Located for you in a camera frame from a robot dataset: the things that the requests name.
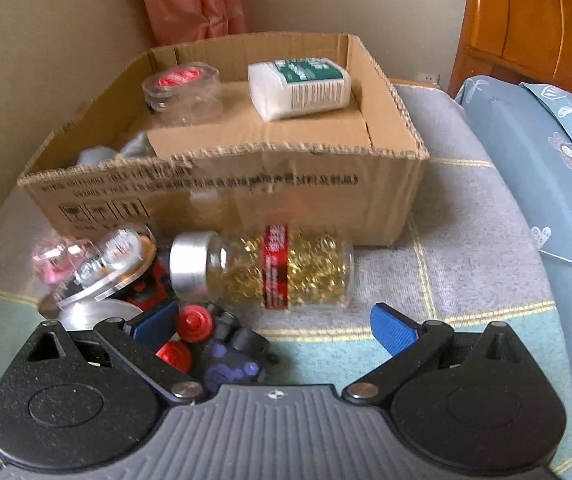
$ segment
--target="electrical outlet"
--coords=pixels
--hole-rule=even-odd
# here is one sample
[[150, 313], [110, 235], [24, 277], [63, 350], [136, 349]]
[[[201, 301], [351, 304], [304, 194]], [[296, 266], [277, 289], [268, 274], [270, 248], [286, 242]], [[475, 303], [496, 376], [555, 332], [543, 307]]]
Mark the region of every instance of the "electrical outlet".
[[439, 74], [429, 74], [426, 72], [419, 72], [415, 78], [420, 83], [430, 83], [439, 86], [440, 75]]

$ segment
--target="glass jar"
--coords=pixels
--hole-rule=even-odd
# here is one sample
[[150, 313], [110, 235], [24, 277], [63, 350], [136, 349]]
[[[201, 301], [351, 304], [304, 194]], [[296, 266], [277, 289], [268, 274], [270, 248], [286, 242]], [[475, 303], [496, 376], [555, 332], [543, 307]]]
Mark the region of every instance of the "glass jar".
[[352, 274], [346, 236], [279, 225], [237, 235], [180, 234], [170, 254], [178, 297], [222, 306], [342, 307], [351, 296]]

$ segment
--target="green label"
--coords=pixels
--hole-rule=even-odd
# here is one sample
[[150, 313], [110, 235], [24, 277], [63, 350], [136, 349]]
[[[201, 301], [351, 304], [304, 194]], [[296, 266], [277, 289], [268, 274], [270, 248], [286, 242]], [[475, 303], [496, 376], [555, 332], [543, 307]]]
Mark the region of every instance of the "green label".
[[279, 59], [273, 62], [277, 71], [287, 83], [320, 81], [323, 79], [343, 79], [342, 73], [327, 59], [305, 57], [303, 59]]

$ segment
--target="metal screw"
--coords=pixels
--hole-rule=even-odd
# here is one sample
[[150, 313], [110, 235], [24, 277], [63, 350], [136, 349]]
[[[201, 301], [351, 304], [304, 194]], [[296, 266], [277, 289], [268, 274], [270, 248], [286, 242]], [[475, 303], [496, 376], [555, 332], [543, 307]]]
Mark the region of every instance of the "metal screw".
[[354, 383], [348, 386], [346, 392], [353, 399], [371, 399], [376, 396], [380, 390], [372, 383]]
[[183, 383], [173, 384], [171, 393], [180, 399], [194, 399], [202, 392], [202, 385], [195, 381], [184, 381]]

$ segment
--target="gray bedsheet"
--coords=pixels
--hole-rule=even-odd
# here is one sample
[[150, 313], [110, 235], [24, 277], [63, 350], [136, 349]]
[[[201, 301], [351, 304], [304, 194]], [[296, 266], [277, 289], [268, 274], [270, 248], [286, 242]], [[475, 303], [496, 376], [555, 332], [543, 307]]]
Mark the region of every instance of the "gray bedsheet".
[[[384, 362], [388, 356], [368, 325], [377, 301], [413, 319], [443, 319], [462, 330], [483, 330], [490, 320], [508, 320], [566, 406], [568, 428], [552, 465], [570, 479], [568, 359], [528, 225], [461, 108], [440, 91], [414, 87], [399, 92], [432, 156], [407, 227], [394, 247], [357, 249], [356, 293], [345, 311], [244, 314], [282, 357], [268, 380], [341, 388]], [[26, 323], [0, 323], [0, 337], [9, 330], [30, 332], [34, 326], [31, 305], [46, 291], [31, 278], [29, 253], [48, 229], [30, 199], [13, 191], [0, 211], [0, 316], [10, 308], [25, 309]], [[0, 374], [11, 350], [0, 354]]]

